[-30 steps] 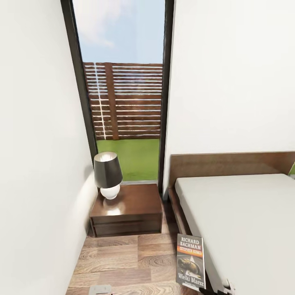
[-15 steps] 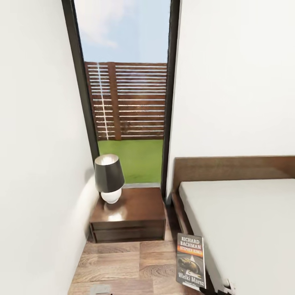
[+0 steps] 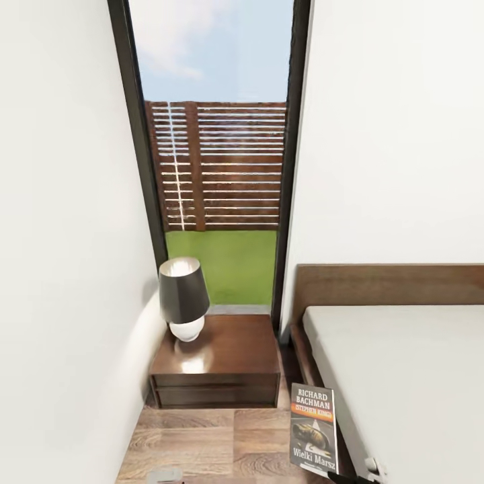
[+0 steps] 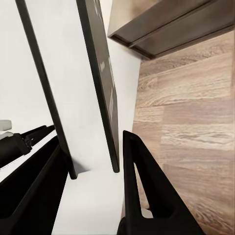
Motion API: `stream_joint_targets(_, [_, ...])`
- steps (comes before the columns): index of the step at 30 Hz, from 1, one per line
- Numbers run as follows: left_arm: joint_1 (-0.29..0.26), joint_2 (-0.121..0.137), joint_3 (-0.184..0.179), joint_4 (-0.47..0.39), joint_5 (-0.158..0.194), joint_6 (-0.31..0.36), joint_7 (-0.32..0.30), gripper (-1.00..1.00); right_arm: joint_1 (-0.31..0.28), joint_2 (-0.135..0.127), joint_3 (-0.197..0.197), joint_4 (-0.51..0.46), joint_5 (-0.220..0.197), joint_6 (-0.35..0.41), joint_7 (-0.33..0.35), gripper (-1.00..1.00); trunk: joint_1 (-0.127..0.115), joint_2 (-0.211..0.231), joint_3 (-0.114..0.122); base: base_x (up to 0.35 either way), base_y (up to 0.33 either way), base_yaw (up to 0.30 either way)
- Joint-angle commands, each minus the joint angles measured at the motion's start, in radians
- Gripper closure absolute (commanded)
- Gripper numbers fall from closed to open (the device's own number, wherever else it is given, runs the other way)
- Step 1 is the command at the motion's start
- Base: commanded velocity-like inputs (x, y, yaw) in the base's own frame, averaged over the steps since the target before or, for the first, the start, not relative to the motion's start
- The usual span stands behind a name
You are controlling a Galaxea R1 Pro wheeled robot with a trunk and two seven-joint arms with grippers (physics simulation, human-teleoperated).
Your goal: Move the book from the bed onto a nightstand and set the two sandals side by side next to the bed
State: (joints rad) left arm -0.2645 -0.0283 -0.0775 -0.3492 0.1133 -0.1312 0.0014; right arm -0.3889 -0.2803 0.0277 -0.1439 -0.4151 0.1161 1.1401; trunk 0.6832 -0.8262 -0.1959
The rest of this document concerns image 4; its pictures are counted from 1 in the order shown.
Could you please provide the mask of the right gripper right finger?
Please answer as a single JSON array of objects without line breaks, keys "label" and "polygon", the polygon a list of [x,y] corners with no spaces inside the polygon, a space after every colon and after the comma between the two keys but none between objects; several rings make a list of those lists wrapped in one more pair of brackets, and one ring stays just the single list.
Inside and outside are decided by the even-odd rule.
[{"label": "right gripper right finger", "polygon": [[[126,235],[205,235],[141,138],[123,131]],[[136,164],[153,218],[141,213]]]}]

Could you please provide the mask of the hardback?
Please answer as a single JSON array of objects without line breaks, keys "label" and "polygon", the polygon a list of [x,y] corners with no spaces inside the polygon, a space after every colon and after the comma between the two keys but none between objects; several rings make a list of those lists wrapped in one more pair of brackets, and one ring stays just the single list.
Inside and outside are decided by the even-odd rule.
[{"label": "hardback", "polygon": [[72,180],[120,173],[118,99],[100,0],[15,0]]}]

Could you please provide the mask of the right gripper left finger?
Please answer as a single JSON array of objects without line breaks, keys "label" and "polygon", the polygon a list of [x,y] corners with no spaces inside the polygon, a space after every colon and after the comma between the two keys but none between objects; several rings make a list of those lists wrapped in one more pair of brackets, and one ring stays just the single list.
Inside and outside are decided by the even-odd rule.
[{"label": "right gripper left finger", "polygon": [[51,235],[68,173],[56,135],[0,182],[0,235]]}]

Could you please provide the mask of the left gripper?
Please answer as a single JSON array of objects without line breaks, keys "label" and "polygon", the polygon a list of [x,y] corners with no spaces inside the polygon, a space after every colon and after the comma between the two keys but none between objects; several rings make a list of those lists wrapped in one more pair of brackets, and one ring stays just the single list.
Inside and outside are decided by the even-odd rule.
[{"label": "left gripper", "polygon": [[32,150],[32,146],[54,129],[54,125],[48,127],[43,125],[23,134],[14,133],[13,136],[0,139],[0,168],[29,153]]}]

